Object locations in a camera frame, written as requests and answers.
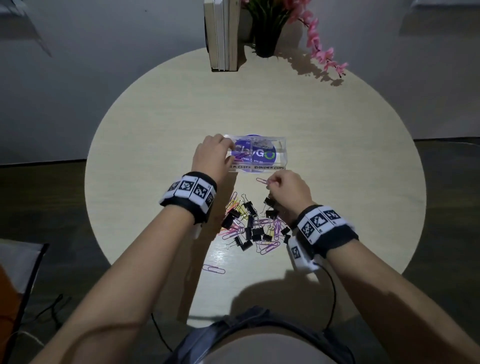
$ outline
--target forearm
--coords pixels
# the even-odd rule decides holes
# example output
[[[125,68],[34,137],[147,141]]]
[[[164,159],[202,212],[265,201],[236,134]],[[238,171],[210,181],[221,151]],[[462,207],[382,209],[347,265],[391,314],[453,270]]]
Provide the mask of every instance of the forearm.
[[[190,212],[165,207],[92,288],[34,363],[120,359],[118,348],[128,348],[152,312],[177,248],[192,226]],[[92,352],[98,356],[92,358]]]
[[[427,295],[358,241],[327,254],[357,309],[396,360],[478,362],[475,342]]]

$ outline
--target pile of clips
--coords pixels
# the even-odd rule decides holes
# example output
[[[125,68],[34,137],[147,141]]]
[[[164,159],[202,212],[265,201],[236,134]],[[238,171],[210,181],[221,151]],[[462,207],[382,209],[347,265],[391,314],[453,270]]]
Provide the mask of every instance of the pile of clips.
[[[255,243],[257,253],[264,255],[279,247],[281,242],[288,242],[290,229],[278,217],[278,210],[273,208],[273,199],[265,199],[264,209],[259,214],[245,194],[240,198],[237,195],[234,192],[230,198],[219,233],[223,240],[233,239],[231,243],[225,244],[225,249],[239,246],[245,251]]]

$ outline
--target circular sticker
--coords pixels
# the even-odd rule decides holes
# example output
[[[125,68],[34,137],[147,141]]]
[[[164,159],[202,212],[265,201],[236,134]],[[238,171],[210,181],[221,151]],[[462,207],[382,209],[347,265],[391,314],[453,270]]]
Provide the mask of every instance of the circular sticker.
[[[247,136],[261,136],[258,134],[248,134]],[[252,154],[250,154],[250,144],[252,143]],[[276,159],[276,149],[272,142],[268,140],[250,140],[240,139],[235,141],[235,151],[232,152],[237,162],[258,163],[273,165]]]

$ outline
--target potted plant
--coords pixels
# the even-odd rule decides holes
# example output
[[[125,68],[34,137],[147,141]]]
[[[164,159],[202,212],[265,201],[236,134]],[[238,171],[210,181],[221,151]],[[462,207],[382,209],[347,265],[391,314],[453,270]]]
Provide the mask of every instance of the potted plant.
[[[311,0],[242,0],[243,7],[252,16],[252,34],[255,52],[259,57],[273,56],[275,47],[286,23],[301,22],[308,28],[307,47],[311,49],[312,58],[324,65],[327,71],[335,68],[338,75],[345,75],[348,63],[338,64],[333,60],[334,50],[323,50],[317,25],[318,18],[306,9]]]

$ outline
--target denim shorts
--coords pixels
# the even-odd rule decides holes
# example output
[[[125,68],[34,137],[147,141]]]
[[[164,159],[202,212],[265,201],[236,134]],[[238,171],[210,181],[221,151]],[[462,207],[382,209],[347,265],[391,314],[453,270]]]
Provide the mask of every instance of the denim shorts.
[[[245,328],[262,326],[274,326],[290,330],[339,364],[355,363],[355,358],[350,349],[341,344],[332,331],[324,330],[316,333],[258,306],[254,306],[236,317],[225,316],[210,326],[193,330],[176,347],[165,363],[196,364],[210,352],[214,345],[226,337]]]

